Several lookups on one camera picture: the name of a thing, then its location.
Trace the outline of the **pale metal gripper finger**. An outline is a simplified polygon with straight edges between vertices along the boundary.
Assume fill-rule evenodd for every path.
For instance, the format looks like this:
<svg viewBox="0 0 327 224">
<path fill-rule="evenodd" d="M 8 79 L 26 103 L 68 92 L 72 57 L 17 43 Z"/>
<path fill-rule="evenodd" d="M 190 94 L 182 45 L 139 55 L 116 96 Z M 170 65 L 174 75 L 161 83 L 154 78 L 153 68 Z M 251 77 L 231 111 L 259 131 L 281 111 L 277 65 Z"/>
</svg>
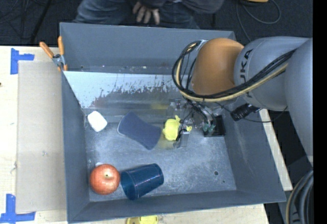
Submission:
<svg viewBox="0 0 327 224">
<path fill-rule="evenodd" d="M 181 117 L 182 103 L 181 99 L 171 100 L 168 106 L 168 117 Z"/>
<path fill-rule="evenodd" d="M 182 147 L 186 147 L 187 143 L 188 143 L 188 139 L 190 136 L 190 132 L 188 131 L 181 131 L 178 136 L 177 139 L 175 141 L 175 148 L 182 148 Z"/>
</svg>

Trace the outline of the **person's hand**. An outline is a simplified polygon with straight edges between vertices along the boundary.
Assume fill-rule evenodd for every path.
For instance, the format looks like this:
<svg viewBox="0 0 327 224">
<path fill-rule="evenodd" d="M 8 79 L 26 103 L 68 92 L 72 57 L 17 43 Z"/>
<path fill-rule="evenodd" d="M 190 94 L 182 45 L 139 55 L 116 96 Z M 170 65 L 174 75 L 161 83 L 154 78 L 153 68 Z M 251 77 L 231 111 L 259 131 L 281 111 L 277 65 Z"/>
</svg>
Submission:
<svg viewBox="0 0 327 224">
<path fill-rule="evenodd" d="M 159 9 L 150 9 L 140 2 L 137 2 L 132 9 L 138 23 L 147 24 L 153 18 L 156 25 L 160 23 Z"/>
</svg>

